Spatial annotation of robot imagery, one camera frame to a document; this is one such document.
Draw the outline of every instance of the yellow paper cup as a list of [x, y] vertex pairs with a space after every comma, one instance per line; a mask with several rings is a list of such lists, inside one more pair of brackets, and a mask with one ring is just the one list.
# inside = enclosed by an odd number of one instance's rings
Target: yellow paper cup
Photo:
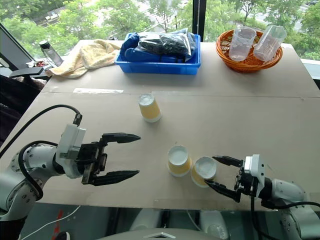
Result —
[[201, 188], [208, 188], [206, 180], [211, 180], [215, 177], [217, 164], [211, 157], [203, 156], [199, 158], [192, 166], [191, 178], [192, 181]]
[[192, 167], [192, 160], [184, 146], [174, 146], [168, 152], [168, 170], [175, 177], [186, 175]]
[[142, 94], [139, 97], [139, 107], [143, 119], [149, 123], [154, 123], [161, 118], [161, 112], [152, 94]]

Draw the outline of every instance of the window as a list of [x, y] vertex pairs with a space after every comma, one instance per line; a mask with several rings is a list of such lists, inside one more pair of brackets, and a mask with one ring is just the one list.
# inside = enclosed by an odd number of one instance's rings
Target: window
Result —
[[207, 0], [204, 41], [236, 25], [266, 29], [283, 26], [285, 43], [292, 44], [302, 59], [320, 61], [320, 2], [317, 0]]
[[3, 0], [0, 20], [34, 58], [43, 58], [42, 40], [63, 56], [83, 39], [191, 31], [192, 4], [193, 0]]

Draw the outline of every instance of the towel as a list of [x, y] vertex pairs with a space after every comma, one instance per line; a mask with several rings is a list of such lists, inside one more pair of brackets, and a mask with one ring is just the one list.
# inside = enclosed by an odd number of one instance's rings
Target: towel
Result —
[[97, 69], [114, 63], [120, 46], [112, 41], [96, 39], [78, 49], [73, 49], [68, 58], [58, 67], [47, 70], [48, 75], [77, 78], [88, 69]]

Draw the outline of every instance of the clear plastic cup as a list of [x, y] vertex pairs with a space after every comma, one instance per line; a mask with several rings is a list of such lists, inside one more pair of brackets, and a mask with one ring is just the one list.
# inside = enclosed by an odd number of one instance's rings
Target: clear plastic cup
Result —
[[237, 26], [233, 31], [229, 57], [240, 62], [247, 58], [257, 33], [250, 27]]
[[253, 50], [254, 56], [261, 61], [270, 61], [286, 36], [287, 32], [283, 26], [268, 26]]

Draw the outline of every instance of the wicker basket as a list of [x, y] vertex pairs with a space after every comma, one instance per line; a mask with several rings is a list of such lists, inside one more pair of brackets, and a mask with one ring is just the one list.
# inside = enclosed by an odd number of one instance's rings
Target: wicker basket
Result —
[[229, 57], [229, 49], [232, 41], [234, 31], [226, 31], [222, 33], [216, 41], [216, 52], [222, 58], [224, 63], [231, 69], [241, 73], [252, 73], [262, 69], [268, 69], [273, 67], [282, 58], [282, 48], [279, 47], [275, 53], [275, 56], [270, 61], [261, 61], [254, 56], [254, 48], [256, 47], [262, 32], [257, 31], [256, 37], [253, 40], [248, 57], [243, 61], [233, 61]]

